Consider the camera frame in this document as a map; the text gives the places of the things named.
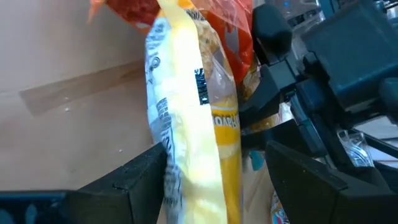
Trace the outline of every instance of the yellow label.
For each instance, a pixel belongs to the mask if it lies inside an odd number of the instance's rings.
[[[235,144],[240,138],[237,108],[211,107],[217,145]]]
[[[242,157],[237,150],[231,157],[221,159],[221,173],[227,206],[228,224],[240,224],[242,219]]]

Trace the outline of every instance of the food package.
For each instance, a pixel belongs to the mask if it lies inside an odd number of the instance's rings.
[[[271,223],[272,224],[289,224],[289,219],[285,213],[285,210],[280,203],[279,197],[274,192],[272,195],[272,202],[271,202]]]
[[[146,38],[148,119],[168,154],[168,223],[241,223],[234,77],[218,34],[189,0],[158,0]]]
[[[90,0],[90,3],[89,21],[106,3],[143,34],[150,31],[159,12],[156,0]],[[192,0],[189,5],[194,5],[218,33],[235,81],[240,83],[252,60],[252,0]]]

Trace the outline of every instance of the red packaging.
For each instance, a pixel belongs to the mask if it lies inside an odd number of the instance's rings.
[[[147,34],[159,12],[156,0],[90,0],[89,21],[106,3],[116,14]],[[206,20],[217,31],[236,84],[242,82],[252,62],[252,0],[192,0]]]

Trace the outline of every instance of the black metal frame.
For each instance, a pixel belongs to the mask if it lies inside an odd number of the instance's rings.
[[[1,192],[0,223],[156,223],[166,157],[157,144],[79,190]]]

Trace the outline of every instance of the plastic bag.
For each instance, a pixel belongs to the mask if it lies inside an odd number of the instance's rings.
[[[366,144],[365,135],[362,132],[348,134],[344,130],[338,132],[338,138],[354,166],[374,167],[368,144]]]
[[[89,21],[105,0],[90,0]],[[147,34],[159,11],[156,0],[106,0],[125,21]],[[252,61],[252,0],[192,0],[217,31],[236,83],[246,76]]]
[[[241,223],[234,78],[220,38],[189,0],[159,0],[146,38],[148,119],[168,154],[168,223]]]

